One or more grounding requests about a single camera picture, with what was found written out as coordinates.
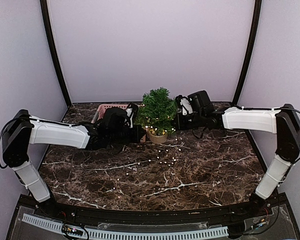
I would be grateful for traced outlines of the small green christmas tree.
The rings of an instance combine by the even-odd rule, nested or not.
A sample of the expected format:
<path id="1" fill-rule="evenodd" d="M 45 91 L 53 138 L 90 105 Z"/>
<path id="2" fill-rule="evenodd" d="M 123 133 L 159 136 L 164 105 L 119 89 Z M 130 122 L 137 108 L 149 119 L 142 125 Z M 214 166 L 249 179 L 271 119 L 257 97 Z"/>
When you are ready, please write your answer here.
<path id="1" fill-rule="evenodd" d="M 135 123 L 155 136 L 173 134 L 175 128 L 172 126 L 172 120 L 177 115 L 177 103 L 169 94 L 164 87 L 145 93 Z"/>

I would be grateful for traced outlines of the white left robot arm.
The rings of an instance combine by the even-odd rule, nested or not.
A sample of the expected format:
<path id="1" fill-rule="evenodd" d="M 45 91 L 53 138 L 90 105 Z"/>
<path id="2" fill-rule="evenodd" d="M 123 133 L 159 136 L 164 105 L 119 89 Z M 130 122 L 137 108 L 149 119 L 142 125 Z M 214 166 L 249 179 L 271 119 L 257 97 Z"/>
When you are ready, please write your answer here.
<path id="1" fill-rule="evenodd" d="M 111 107 L 98 113 L 91 121 L 65 123 L 42 119 L 21 109 L 0 131 L 0 168 L 11 168 L 41 210 L 57 218 L 60 206 L 52 191 L 33 166 L 28 150 L 30 145 L 54 145 L 86 151 L 105 149 L 112 144 L 140 143 L 146 130 L 136 123 L 138 106 L 125 109 Z"/>

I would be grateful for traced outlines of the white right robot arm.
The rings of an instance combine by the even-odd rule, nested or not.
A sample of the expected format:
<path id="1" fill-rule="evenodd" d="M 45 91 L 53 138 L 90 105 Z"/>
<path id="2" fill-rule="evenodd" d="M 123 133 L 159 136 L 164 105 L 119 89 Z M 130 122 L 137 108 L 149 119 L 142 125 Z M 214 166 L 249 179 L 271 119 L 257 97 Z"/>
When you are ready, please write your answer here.
<path id="1" fill-rule="evenodd" d="M 253 192 L 255 197 L 245 205 L 245 213 L 256 217 L 265 208 L 263 200 L 287 178 L 300 161 L 300 110 L 286 103 L 278 107 L 244 107 L 230 105 L 216 108 L 205 90 L 175 98 L 177 114 L 172 121 L 177 130 L 244 130 L 269 137 L 271 160 Z"/>

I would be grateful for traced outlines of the beige tree pot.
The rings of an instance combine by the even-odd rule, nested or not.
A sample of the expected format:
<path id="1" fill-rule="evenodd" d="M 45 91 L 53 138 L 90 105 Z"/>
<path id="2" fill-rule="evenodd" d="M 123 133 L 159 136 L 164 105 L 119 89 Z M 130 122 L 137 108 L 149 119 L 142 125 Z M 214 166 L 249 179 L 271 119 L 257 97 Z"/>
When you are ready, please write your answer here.
<path id="1" fill-rule="evenodd" d="M 163 135 L 154 135 L 151 133 L 151 129 L 148 128 L 146 130 L 147 133 L 147 137 L 149 138 L 149 140 L 154 143 L 154 144 L 163 144 L 167 141 L 168 139 L 168 134 L 163 134 Z"/>

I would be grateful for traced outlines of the pink plastic basket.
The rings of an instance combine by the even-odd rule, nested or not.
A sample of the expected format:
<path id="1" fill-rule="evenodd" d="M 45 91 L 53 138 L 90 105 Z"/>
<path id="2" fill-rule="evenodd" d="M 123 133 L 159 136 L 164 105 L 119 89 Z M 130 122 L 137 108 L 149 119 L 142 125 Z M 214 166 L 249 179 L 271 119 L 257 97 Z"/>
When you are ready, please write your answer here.
<path id="1" fill-rule="evenodd" d="M 134 102 L 129 103 L 102 103 L 97 107 L 97 110 L 91 120 L 92 124 L 95 124 L 97 121 L 104 119 L 107 113 L 112 113 L 115 110 L 119 110 L 119 112 L 124 112 L 132 106 L 136 106 L 140 108 L 142 105 Z"/>

